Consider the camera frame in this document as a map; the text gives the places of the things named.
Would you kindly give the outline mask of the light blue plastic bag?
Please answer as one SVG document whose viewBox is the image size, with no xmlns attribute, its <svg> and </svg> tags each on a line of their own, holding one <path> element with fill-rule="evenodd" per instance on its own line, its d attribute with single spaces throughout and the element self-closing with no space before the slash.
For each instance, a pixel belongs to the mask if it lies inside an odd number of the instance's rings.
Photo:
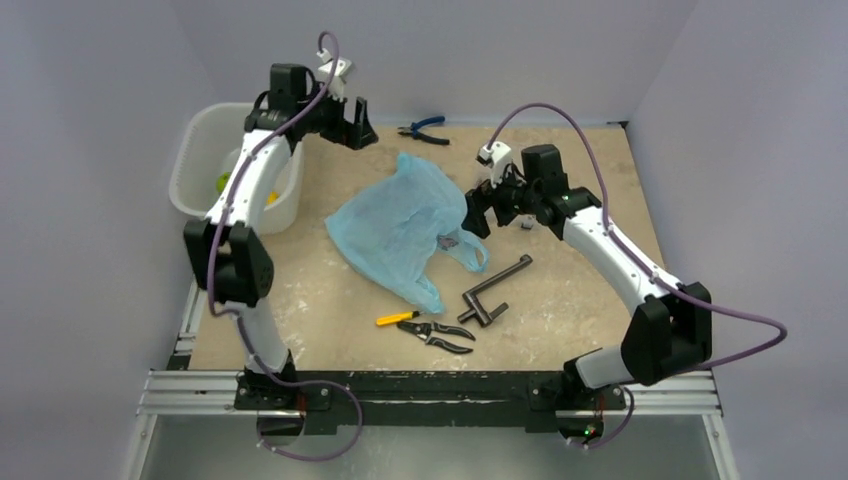
<svg viewBox="0 0 848 480">
<path fill-rule="evenodd" d="M 425 273 L 438 251 L 472 273 L 485 271 L 489 252 L 462 227 L 464 194 L 436 164 L 408 154 L 391 176 L 365 188 L 325 219 L 335 247 L 350 266 L 426 313 L 445 305 Z"/>
</svg>

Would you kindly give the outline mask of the white plastic basin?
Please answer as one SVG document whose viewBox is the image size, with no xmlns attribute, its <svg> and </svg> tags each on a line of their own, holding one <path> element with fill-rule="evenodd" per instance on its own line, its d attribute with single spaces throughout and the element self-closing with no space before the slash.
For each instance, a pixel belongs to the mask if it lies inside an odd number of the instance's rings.
<svg viewBox="0 0 848 480">
<path fill-rule="evenodd" d="M 213 207 L 220 196 L 218 178 L 235 168 L 245 118 L 252 110 L 250 102 L 225 102 L 193 116 L 170 180 L 169 197 L 179 211 L 202 218 Z M 292 159 L 275 181 L 275 198 L 266 205 L 259 223 L 261 235 L 281 233 L 296 220 L 304 174 L 303 150 L 304 144 L 298 143 Z"/>
</svg>

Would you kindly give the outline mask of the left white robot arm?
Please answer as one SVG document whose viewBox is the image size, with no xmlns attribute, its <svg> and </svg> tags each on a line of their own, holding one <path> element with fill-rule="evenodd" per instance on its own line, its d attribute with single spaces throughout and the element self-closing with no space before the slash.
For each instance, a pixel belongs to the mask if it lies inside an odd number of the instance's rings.
<svg viewBox="0 0 848 480">
<path fill-rule="evenodd" d="M 357 98 L 352 120 L 345 118 L 344 88 L 352 69 L 352 61 L 343 57 L 326 60 L 317 70 L 272 65 L 268 89 L 245 118 L 227 184 L 205 217 L 188 221 L 183 229 L 211 315 L 234 320 L 246 353 L 243 377 L 259 385 L 260 397 L 275 409 L 292 405 L 303 383 L 269 310 L 274 266 L 258 227 L 277 177 L 305 136 L 317 134 L 351 150 L 377 142 L 365 99 Z"/>
</svg>

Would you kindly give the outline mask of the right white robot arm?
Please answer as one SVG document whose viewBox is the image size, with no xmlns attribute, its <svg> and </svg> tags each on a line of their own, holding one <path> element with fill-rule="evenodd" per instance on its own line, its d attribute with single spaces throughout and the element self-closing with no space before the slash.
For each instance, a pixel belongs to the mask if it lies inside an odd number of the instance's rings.
<svg viewBox="0 0 848 480">
<path fill-rule="evenodd" d="M 486 238 L 487 211 L 494 212 L 500 226 L 520 215 L 533 216 L 590 262 L 631 315 L 619 345 L 564 364 L 561 392 L 569 404 L 584 407 L 614 384 L 650 386 L 710 359 L 709 291 L 698 282 L 681 283 L 618 234 L 605 219 L 601 200 L 585 187 L 570 187 L 554 145 L 523 149 L 520 167 L 502 142 L 482 147 L 477 160 L 489 177 L 466 193 L 463 228 Z"/>
</svg>

